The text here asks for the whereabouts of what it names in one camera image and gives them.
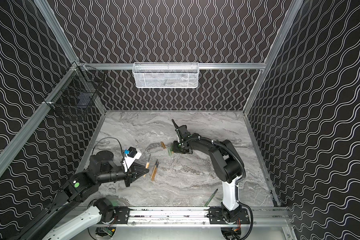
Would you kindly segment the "green pen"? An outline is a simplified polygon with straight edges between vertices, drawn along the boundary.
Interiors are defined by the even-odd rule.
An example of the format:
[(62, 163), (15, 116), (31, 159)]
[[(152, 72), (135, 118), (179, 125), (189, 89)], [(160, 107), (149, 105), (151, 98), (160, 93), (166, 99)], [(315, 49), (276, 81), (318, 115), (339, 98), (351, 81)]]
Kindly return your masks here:
[(208, 200), (205, 202), (204, 207), (208, 207), (210, 202), (213, 200), (213, 198), (215, 197), (216, 193), (218, 192), (218, 189), (216, 189), (211, 196), (208, 198)]

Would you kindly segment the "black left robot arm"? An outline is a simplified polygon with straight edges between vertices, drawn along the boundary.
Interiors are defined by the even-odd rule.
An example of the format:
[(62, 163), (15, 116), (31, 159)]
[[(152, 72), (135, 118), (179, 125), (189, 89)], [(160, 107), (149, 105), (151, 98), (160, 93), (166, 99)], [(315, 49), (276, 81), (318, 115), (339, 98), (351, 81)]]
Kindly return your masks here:
[(122, 165), (118, 166), (111, 151), (100, 151), (92, 155), (89, 166), (63, 184), (52, 202), (10, 239), (41, 240), (68, 213), (96, 193), (101, 184), (123, 181), (126, 187), (129, 187), (131, 183), (149, 172), (144, 165), (135, 162), (140, 156), (139, 151), (130, 147), (124, 153)]

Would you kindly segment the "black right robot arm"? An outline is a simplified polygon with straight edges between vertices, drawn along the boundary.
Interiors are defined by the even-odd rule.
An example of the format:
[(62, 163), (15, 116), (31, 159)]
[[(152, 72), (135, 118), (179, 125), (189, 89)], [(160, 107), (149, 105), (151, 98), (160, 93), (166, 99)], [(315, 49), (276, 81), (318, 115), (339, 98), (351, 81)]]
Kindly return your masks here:
[(232, 223), (238, 219), (242, 207), (239, 204), (238, 184), (246, 177), (245, 165), (229, 140), (218, 141), (190, 133), (186, 125), (174, 123), (178, 140), (173, 142), (173, 152), (192, 154), (202, 152), (211, 159), (217, 177), (222, 181), (222, 219)]

